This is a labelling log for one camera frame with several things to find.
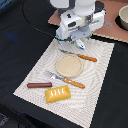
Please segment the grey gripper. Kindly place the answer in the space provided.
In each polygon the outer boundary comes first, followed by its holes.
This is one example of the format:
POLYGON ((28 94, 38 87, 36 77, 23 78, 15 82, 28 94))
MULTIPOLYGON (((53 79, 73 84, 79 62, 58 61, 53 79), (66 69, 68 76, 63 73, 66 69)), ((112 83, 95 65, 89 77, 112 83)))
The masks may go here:
POLYGON ((88 16, 79 16, 72 10, 64 12, 61 15, 60 26, 56 30, 56 39, 62 43, 89 37, 103 26, 105 13, 105 10, 101 10, 88 16))

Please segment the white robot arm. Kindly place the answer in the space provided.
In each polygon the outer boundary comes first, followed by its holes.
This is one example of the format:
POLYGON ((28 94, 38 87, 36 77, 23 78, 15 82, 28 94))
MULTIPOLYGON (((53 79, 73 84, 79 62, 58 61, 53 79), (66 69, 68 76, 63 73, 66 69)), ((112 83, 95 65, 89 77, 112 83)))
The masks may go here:
POLYGON ((103 26, 106 11, 97 7, 96 0, 49 0, 61 11, 60 27, 56 30, 59 41, 77 41, 90 37, 103 26))

